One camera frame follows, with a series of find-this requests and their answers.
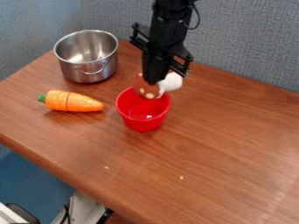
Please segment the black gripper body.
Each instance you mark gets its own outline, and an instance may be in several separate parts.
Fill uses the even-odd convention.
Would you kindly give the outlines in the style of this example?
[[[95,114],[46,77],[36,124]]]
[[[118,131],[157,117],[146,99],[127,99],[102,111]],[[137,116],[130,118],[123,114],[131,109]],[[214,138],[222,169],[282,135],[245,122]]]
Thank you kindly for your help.
[[[191,18],[193,13],[190,11],[179,17],[161,17],[155,12],[151,26],[139,23],[133,24],[134,34],[130,37],[131,44],[142,52],[167,52],[170,54],[173,57],[170,70],[175,71],[182,77],[189,75],[190,64],[194,60],[183,44]]]

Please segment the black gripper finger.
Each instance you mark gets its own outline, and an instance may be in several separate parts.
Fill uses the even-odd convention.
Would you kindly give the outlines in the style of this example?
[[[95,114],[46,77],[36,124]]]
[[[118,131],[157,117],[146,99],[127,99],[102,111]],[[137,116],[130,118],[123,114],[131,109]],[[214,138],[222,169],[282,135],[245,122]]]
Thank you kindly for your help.
[[[171,59],[167,52],[143,52],[143,77],[150,85],[165,79]]]

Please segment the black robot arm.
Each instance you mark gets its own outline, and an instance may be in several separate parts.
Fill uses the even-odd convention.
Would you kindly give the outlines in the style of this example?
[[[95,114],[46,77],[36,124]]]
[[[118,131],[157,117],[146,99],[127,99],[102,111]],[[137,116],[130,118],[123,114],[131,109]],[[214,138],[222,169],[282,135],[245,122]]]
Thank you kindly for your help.
[[[190,73],[194,61],[191,52],[185,47],[193,13],[199,16],[195,5],[198,0],[154,0],[151,26],[133,24],[131,44],[143,51],[143,77],[154,85],[162,81],[169,71],[175,71],[183,78]]]

